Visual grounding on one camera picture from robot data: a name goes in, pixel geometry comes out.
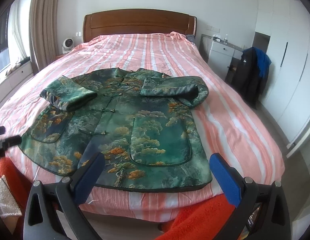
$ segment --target metal screw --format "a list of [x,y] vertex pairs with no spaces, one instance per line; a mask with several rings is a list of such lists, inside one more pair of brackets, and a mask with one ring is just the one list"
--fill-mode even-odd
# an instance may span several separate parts
[[34,187],[39,186],[39,184],[40,184],[40,181],[39,181],[39,180],[36,180],[36,181],[33,183]]
[[63,178],[61,179],[61,181],[62,181],[62,183],[67,183],[67,182],[70,181],[70,177],[63,177]]
[[274,184],[275,184],[275,186],[277,186],[277,187],[282,186],[282,183],[281,183],[281,182],[279,182],[279,181],[277,181],[277,180],[274,182]]
[[245,182],[246,183],[248,183],[248,184],[251,184],[251,183],[253,183],[253,179],[252,178],[250,178],[250,177],[245,177]]

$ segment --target green jacket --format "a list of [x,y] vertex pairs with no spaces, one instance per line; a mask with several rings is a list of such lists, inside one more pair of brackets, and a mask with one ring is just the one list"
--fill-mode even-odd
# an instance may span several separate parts
[[64,76],[41,92],[51,102],[22,136],[20,149],[58,175],[95,152],[106,167],[97,186],[139,192],[196,190],[212,180],[190,108],[208,88],[200,77],[119,68]]

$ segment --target headboard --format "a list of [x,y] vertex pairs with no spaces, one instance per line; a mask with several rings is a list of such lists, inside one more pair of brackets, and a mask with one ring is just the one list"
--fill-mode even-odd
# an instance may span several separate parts
[[121,9],[97,12],[85,16],[84,42],[99,35],[131,33],[196,33],[196,17],[155,9]]

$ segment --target wardrobe handle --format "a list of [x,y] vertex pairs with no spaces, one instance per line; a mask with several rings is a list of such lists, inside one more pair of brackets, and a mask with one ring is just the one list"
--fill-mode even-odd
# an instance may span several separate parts
[[300,76],[299,82],[301,81],[302,75],[303,75],[303,73],[304,73],[304,69],[305,69],[305,65],[306,65],[306,61],[307,61],[307,60],[308,60],[308,54],[306,54],[306,59],[305,59],[304,67],[303,67],[302,74],[301,74],[301,76]]
[[287,50],[287,45],[288,45],[289,43],[287,42],[286,43],[286,47],[285,47],[285,51],[284,51],[284,55],[283,55],[283,58],[282,58],[282,63],[281,63],[281,66],[280,66],[280,68],[282,67],[282,65],[283,65],[283,61],[284,61],[284,58],[285,58],[285,54],[286,54],[286,50]]

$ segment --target bedsheet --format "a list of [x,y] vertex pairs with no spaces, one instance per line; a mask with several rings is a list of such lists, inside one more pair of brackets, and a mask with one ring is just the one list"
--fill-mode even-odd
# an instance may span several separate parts
[[[257,183],[271,184],[284,172],[281,152],[267,129],[241,97],[222,81],[184,35],[105,35],[80,44],[28,80],[0,109],[5,136],[22,135],[49,104],[39,97],[48,84],[65,75],[72,78],[97,69],[146,68],[170,76],[200,76],[209,88],[206,100],[192,110],[207,158],[219,152],[230,166]],[[33,163],[18,147],[6,154],[30,180],[58,182],[54,175]],[[84,211],[164,222],[176,217],[181,207],[221,194],[215,178],[204,188],[180,193],[137,193],[94,187]]]

